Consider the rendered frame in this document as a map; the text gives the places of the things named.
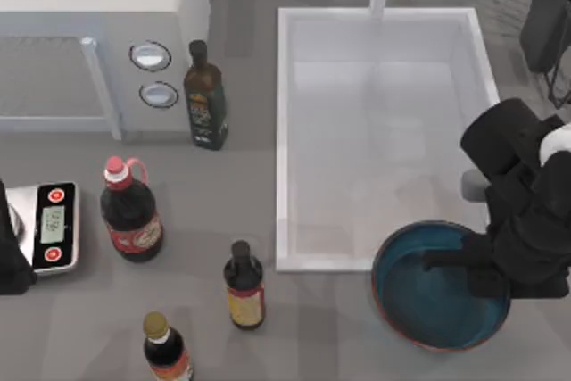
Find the blue bowl with red rim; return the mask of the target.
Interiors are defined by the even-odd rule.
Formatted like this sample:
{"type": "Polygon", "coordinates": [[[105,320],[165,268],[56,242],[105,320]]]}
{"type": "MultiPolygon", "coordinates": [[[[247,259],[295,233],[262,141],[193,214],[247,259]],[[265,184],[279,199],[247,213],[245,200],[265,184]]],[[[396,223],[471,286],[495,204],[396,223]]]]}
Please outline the blue bowl with red rim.
{"type": "Polygon", "coordinates": [[[458,250],[470,232],[448,221],[413,222],[389,235],[374,258],[371,290],[381,316],[421,348],[470,350],[494,336],[509,315],[510,297],[473,296],[463,268],[424,267],[424,252],[458,250]]]}

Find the white sink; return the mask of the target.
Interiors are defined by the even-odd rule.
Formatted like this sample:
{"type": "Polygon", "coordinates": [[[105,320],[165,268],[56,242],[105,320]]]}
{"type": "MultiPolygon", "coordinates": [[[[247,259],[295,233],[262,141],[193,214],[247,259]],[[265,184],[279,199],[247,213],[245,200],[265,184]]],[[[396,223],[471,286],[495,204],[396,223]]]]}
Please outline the white sink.
{"type": "Polygon", "coordinates": [[[499,100],[474,9],[283,7],[277,31],[277,270],[368,270],[418,220],[484,229],[460,193],[499,100]]]}

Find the dark bottle with yellow label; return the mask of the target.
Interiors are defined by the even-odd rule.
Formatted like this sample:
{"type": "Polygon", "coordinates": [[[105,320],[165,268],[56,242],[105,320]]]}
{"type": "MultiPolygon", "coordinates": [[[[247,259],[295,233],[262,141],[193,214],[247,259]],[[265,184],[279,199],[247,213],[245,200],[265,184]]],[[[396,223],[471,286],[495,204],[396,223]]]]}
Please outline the dark bottle with yellow label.
{"type": "Polygon", "coordinates": [[[263,267],[246,241],[237,240],[231,245],[223,275],[230,319],[243,330],[258,328],[266,315],[263,267]]]}

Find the dark green oil bottle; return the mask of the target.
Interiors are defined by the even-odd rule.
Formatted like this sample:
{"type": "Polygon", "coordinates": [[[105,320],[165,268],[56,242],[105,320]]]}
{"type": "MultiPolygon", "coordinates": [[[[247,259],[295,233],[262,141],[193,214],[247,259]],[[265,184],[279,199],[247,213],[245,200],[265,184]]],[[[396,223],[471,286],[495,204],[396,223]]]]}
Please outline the dark green oil bottle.
{"type": "Polygon", "coordinates": [[[228,136],[228,108],[222,73],[208,60],[204,40],[189,43],[192,64],[184,77],[185,99],[193,142],[218,151],[228,136]]]}

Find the dark bottle with gold cap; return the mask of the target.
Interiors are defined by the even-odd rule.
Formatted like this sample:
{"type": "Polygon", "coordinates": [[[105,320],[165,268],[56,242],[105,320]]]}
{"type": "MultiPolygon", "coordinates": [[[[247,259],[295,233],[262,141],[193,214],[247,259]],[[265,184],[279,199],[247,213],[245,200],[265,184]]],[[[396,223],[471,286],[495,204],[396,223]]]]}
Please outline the dark bottle with gold cap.
{"type": "Polygon", "coordinates": [[[193,381],[194,368],[182,335],[158,311],[143,321],[144,355],[155,381],[193,381]]]}

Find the dark bottle with red cap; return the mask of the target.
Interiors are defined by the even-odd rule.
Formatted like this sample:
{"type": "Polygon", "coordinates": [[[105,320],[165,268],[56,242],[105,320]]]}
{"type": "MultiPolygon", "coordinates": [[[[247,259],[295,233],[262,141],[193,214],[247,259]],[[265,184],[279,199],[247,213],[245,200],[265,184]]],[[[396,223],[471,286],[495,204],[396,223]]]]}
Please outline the dark bottle with red cap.
{"type": "Polygon", "coordinates": [[[103,178],[100,210],[113,247],[134,263],[153,259],[162,248],[163,227],[145,165],[136,158],[111,156],[103,178]]]}

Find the round white microwave knob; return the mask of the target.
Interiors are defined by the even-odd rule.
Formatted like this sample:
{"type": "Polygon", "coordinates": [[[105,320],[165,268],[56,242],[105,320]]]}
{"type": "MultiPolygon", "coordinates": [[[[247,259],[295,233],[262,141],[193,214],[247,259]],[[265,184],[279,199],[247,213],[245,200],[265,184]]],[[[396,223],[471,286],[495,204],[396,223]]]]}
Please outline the round white microwave knob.
{"type": "Polygon", "coordinates": [[[178,102],[176,88],[163,81],[142,85],[138,90],[139,98],[154,109],[169,109],[178,102]]]}
{"type": "Polygon", "coordinates": [[[167,69],[172,61],[169,49],[155,41],[145,41],[129,48],[131,62],[140,70],[158,72],[167,69]]]}

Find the silver kitchen scale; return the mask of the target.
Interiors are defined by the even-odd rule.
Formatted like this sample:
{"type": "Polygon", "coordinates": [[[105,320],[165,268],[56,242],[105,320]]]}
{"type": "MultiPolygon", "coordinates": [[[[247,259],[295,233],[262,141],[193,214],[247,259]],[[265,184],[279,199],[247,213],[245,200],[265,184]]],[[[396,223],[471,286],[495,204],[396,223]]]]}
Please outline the silver kitchen scale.
{"type": "Polygon", "coordinates": [[[20,250],[40,277],[74,269],[79,260],[79,187],[74,182],[5,190],[20,250]]]}

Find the pale microwave door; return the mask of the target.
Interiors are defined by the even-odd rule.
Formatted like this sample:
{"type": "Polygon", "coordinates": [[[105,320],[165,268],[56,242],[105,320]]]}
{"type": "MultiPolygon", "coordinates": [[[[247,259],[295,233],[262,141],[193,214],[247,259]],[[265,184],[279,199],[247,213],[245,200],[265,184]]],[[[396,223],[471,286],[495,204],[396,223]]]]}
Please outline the pale microwave door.
{"type": "Polygon", "coordinates": [[[0,37],[0,132],[110,131],[77,37],[0,37]]]}

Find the black frame furniture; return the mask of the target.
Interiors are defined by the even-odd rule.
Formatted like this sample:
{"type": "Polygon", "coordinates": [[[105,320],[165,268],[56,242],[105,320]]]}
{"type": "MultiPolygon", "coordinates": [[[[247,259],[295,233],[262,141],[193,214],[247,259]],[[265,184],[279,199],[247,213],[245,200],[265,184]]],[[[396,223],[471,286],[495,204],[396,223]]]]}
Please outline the black frame furniture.
{"type": "Polygon", "coordinates": [[[519,43],[527,68],[543,76],[553,106],[571,104],[571,87],[555,95],[562,57],[571,48],[571,0],[531,0],[519,43]]]}

